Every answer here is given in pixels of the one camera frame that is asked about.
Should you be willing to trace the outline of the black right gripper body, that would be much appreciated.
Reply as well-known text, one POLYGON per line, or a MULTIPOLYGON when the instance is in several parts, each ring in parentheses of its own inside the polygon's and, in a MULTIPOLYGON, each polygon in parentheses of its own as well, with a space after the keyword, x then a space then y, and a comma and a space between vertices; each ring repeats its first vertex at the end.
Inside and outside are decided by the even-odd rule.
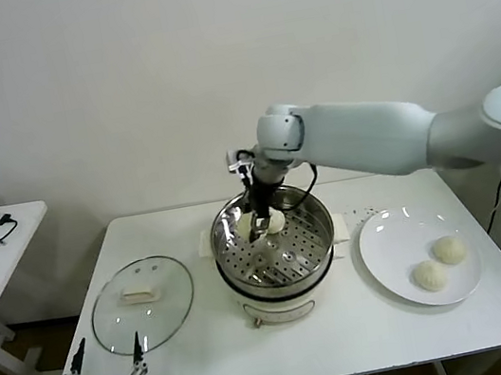
POLYGON ((243 184, 247 191, 247 205, 250 211, 258 218, 269 217, 269 207, 279 183, 265 183, 257 177, 244 177, 243 184))

